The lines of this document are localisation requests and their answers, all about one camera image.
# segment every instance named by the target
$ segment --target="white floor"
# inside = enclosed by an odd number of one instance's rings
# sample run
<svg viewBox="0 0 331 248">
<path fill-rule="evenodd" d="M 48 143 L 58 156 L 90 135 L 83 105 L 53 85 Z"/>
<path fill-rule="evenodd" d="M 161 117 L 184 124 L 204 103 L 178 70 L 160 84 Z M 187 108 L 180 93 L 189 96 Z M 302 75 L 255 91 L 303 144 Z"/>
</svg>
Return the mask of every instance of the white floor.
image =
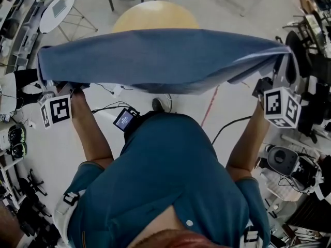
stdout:
<svg viewBox="0 0 331 248">
<path fill-rule="evenodd" d="M 281 29 L 283 25 L 293 19 L 293 15 L 301 14 L 297 0 L 263 0 L 245 17 L 226 6 L 221 0 L 166 0 L 180 4 L 190 10 L 196 17 L 201 28 L 234 32 L 274 40 L 275 36 L 285 38 L 287 32 Z M 115 12 L 112 12 L 107 0 L 77 0 L 75 6 L 92 21 L 99 31 L 91 33 L 88 29 L 80 29 L 75 37 L 94 36 L 110 33 L 119 16 L 127 9 L 137 4 L 135 2 L 114 1 Z M 72 26 L 63 28 L 72 34 Z M 65 38 L 58 29 L 44 35 L 43 45 L 57 45 L 65 43 Z M 259 75 L 256 74 L 245 80 L 245 84 L 230 85 L 224 83 L 219 86 L 213 106 L 204 122 L 203 129 L 213 139 L 218 130 L 226 123 L 252 114 L 257 100 L 251 96 Z M 174 109 L 187 114 L 201 123 L 206 114 L 215 89 L 199 96 L 175 96 Z M 116 102 L 110 93 L 97 85 L 86 90 L 88 103 L 92 109 Z M 151 109 L 154 95 L 138 91 L 123 91 L 123 100 L 137 110 L 145 113 Z M 28 128 L 28 154 L 24 159 L 27 168 L 33 168 L 35 174 L 45 181 L 44 188 L 47 197 L 40 200 L 53 210 L 59 196 L 70 184 L 79 163 L 84 161 L 84 154 L 78 136 L 73 126 L 67 122 L 64 126 L 45 130 L 42 124 L 39 105 L 26 106 L 23 110 L 24 120 L 29 118 L 36 123 L 36 129 Z M 117 157 L 124 144 L 122 132 L 112 125 L 112 121 L 119 111 L 107 111 L 96 114 L 97 121 L 104 132 L 113 154 Z M 247 122 L 239 122 L 225 129 L 219 136 L 215 150 L 219 162 L 225 164 L 229 154 L 240 137 Z"/>
</svg>

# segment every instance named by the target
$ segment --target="person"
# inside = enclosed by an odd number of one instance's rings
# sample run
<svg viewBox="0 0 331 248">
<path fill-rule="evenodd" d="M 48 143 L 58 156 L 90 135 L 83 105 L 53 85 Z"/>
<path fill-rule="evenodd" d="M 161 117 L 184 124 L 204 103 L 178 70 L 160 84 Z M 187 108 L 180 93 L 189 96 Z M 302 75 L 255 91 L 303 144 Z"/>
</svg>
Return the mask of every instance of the person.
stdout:
<svg viewBox="0 0 331 248">
<path fill-rule="evenodd" d="M 22 90 L 37 80 L 37 69 L 20 70 L 1 77 L 0 114 L 9 114 L 25 105 L 37 103 L 41 93 L 26 94 Z"/>
<path fill-rule="evenodd" d="M 153 112 L 125 130 L 116 160 L 82 91 L 73 94 L 71 107 L 86 161 L 54 221 L 72 247 L 269 245 L 267 214 L 251 176 L 269 127 L 260 104 L 225 168 L 199 124 L 164 112 L 157 100 Z M 56 216 L 65 216 L 64 223 Z"/>
</svg>

